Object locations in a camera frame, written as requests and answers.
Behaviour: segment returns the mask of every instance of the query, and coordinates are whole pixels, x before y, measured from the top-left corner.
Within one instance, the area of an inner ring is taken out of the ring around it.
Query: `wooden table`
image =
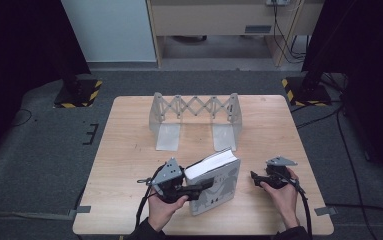
[[[152,101],[152,96],[115,99],[80,204],[91,206],[91,210],[77,214],[76,234],[131,233],[146,191],[138,179],[151,177],[170,157],[185,167],[214,152],[210,124],[197,120],[182,124],[178,151],[156,151],[148,123]],[[316,216],[314,212],[325,205],[286,100],[282,96],[240,95],[239,101],[243,127],[234,154],[242,163],[235,198],[198,216],[192,216],[185,203],[164,231],[169,235],[274,235],[282,231],[283,223],[270,197],[250,178],[251,170],[265,175],[265,161],[281,155],[298,162],[291,168],[307,193],[313,234],[331,234],[329,215]],[[147,216],[148,205],[141,220]],[[300,197],[297,216],[306,226]]]

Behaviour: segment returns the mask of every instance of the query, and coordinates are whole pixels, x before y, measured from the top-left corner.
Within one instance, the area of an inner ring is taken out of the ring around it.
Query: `floor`
[[[305,53],[306,42],[306,36],[297,36],[289,49]],[[145,64],[90,68],[91,71],[300,71],[302,67],[302,59],[293,58],[288,50],[284,50],[288,61],[275,66],[263,36],[208,36],[205,41],[201,37],[166,37],[163,46],[158,68]]]

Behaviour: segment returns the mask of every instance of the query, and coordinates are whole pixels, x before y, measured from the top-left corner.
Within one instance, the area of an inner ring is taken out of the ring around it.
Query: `gray carpet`
[[[86,184],[107,121],[117,96],[280,94],[280,80],[297,72],[251,71],[124,71],[94,72],[103,81],[88,108],[56,109],[53,101],[61,81],[28,92],[0,142],[0,212],[67,214],[75,208]],[[328,88],[333,99],[339,94]],[[340,106],[290,106],[296,125],[332,113]],[[340,114],[351,159],[365,205],[383,207],[383,166],[368,162],[348,119]],[[91,145],[87,132],[98,124]],[[299,134],[322,195],[327,203],[360,204],[351,165],[338,131],[336,116],[302,127]],[[315,239],[373,239],[360,208],[337,207],[332,216],[335,231]],[[367,209],[367,218],[377,239],[383,239],[383,211]],[[0,218],[0,239],[78,239],[72,221]],[[117,236],[84,236],[84,239],[118,239]]]

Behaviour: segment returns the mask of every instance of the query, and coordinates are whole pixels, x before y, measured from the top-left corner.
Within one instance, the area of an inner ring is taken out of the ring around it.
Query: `left hand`
[[[150,195],[154,193],[156,193],[156,191],[152,188]],[[148,198],[150,211],[148,223],[155,231],[160,232],[170,221],[175,211],[184,206],[187,199],[188,196],[182,196],[176,202],[168,204],[163,202],[157,195],[150,196]]]

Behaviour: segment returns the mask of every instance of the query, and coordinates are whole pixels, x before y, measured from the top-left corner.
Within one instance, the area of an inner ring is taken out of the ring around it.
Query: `tripod base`
[[[318,85],[314,91],[303,94],[300,87],[304,77],[287,77],[282,80],[282,85],[288,96],[291,105],[298,106],[326,106],[331,105],[331,98],[325,87]]]
[[[78,81],[82,90],[81,94],[71,94],[63,84],[56,100],[54,100],[55,108],[89,107],[94,103],[102,81],[96,79]]]

